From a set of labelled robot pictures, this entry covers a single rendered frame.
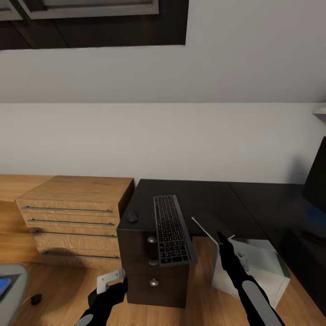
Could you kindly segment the swivel chair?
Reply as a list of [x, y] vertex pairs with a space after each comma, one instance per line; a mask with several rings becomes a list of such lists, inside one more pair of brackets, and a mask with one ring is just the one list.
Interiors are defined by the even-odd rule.
[[40, 302], [41, 294], [30, 294], [24, 301], [30, 273], [22, 264], [0, 265], [0, 279], [10, 278], [11, 283], [0, 297], [0, 326], [10, 326], [18, 311], [31, 299], [31, 305]]

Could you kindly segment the notebook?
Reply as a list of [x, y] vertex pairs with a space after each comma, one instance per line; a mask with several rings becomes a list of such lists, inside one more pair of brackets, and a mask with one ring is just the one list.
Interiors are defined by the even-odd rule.
[[208, 211], [195, 215], [192, 219], [207, 233], [207, 235], [209, 235], [210, 238], [213, 239], [217, 245], [221, 244], [217, 235], [218, 231], [220, 231], [228, 240], [235, 236], [231, 230], [218, 221]]

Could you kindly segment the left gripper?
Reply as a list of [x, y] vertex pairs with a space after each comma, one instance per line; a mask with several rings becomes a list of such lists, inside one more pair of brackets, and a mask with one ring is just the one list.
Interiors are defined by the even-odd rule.
[[109, 289], [107, 289], [105, 292], [102, 292], [100, 294], [97, 294], [97, 291], [93, 291], [88, 296], [88, 304], [89, 308], [91, 308], [96, 302], [103, 301], [105, 302], [109, 307], [109, 313], [111, 313], [112, 307], [115, 304], [122, 303], [124, 300], [124, 294], [128, 292], [128, 279], [127, 277], [124, 278], [123, 283], [117, 283], [114, 285], [111, 285]]

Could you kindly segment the monitor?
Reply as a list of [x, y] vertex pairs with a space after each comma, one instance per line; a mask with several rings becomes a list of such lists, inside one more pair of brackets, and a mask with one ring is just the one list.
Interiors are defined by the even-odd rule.
[[[323, 137], [301, 196], [326, 215], [326, 137]], [[326, 244], [326, 239], [318, 235], [304, 230], [301, 232]]]

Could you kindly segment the mouse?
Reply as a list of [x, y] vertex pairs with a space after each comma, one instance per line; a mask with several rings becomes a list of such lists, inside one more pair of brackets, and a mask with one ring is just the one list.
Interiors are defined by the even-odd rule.
[[134, 211], [129, 211], [129, 212], [126, 214], [126, 219], [127, 219], [127, 221], [129, 221], [129, 222], [133, 222], [133, 221], [137, 220], [137, 215], [135, 214]]

